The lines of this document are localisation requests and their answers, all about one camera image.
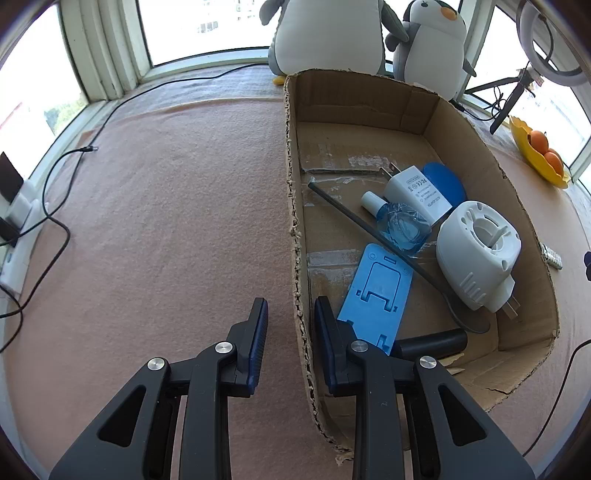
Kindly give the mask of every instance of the yellow bowl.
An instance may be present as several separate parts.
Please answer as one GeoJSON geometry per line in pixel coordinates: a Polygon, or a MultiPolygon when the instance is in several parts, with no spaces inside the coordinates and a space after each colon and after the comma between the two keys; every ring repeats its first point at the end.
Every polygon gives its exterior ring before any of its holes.
{"type": "Polygon", "coordinates": [[[565,189],[568,187],[570,176],[564,169],[564,176],[560,176],[556,173],[555,169],[552,168],[544,156],[534,150],[534,147],[527,141],[527,135],[531,132],[531,128],[521,119],[516,116],[509,117],[509,125],[511,126],[511,133],[513,134],[513,140],[517,144],[521,154],[527,159],[532,167],[542,175],[551,184],[556,185],[559,189],[565,189]]]}

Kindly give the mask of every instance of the blue lid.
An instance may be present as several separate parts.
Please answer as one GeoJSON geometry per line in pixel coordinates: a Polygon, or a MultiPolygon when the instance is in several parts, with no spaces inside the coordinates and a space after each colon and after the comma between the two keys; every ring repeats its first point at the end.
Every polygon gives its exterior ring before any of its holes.
{"type": "Polygon", "coordinates": [[[457,208],[458,205],[467,200],[466,190],[456,174],[439,162],[431,162],[423,167],[423,175],[435,185],[435,188],[441,192],[446,200],[457,208]]]}

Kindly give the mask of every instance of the metal screw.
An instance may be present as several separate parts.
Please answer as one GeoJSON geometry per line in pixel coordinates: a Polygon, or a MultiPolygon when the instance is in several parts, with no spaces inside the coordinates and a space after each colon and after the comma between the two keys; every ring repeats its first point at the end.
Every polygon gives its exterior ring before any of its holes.
{"type": "Polygon", "coordinates": [[[148,368],[150,370],[160,370],[165,364],[166,362],[163,358],[156,357],[148,362],[148,368]]]}
{"type": "Polygon", "coordinates": [[[364,342],[363,340],[355,340],[354,342],[351,342],[351,350],[354,352],[367,352],[368,348],[369,346],[367,342],[364,342]]]}
{"type": "Polygon", "coordinates": [[[228,353],[231,352],[234,346],[230,342],[219,342],[216,345],[217,353],[228,353]]]}
{"type": "Polygon", "coordinates": [[[437,360],[428,355],[422,356],[418,362],[423,368],[435,368],[437,366],[437,360]]]}

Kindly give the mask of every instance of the window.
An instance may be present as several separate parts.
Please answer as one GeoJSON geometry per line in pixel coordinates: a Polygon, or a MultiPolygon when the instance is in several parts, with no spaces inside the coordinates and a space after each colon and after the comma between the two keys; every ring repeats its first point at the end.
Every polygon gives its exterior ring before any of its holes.
{"type": "MultiPolygon", "coordinates": [[[[503,77],[517,76],[518,70],[525,67],[528,60],[519,44],[517,29],[512,18],[500,8],[495,7],[491,26],[476,63],[478,77],[470,78],[467,88],[476,87],[503,77]]],[[[503,97],[507,98],[515,84],[501,87],[503,97]]],[[[524,92],[511,110],[534,129],[545,131],[550,146],[563,161],[570,165],[581,152],[591,135],[591,124],[583,108],[569,87],[544,81],[541,87],[533,86],[535,98],[524,92]]],[[[477,95],[487,102],[494,102],[493,90],[483,90],[477,95]]]]}
{"type": "Polygon", "coordinates": [[[263,2],[210,0],[206,5],[194,0],[139,0],[152,63],[232,48],[268,47],[279,12],[268,25],[261,25],[258,11],[263,2]]]}
{"type": "Polygon", "coordinates": [[[87,104],[54,5],[24,33],[0,69],[0,153],[29,178],[87,104]]]}

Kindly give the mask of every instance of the orange penguin beak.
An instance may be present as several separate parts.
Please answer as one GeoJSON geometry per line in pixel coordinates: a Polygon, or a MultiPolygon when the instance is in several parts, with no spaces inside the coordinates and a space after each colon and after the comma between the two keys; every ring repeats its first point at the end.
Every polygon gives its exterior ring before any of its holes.
{"type": "Polygon", "coordinates": [[[455,13],[451,8],[448,8],[448,7],[442,7],[441,14],[445,18],[447,18],[448,20],[456,20],[457,19],[457,13],[455,13]]]}

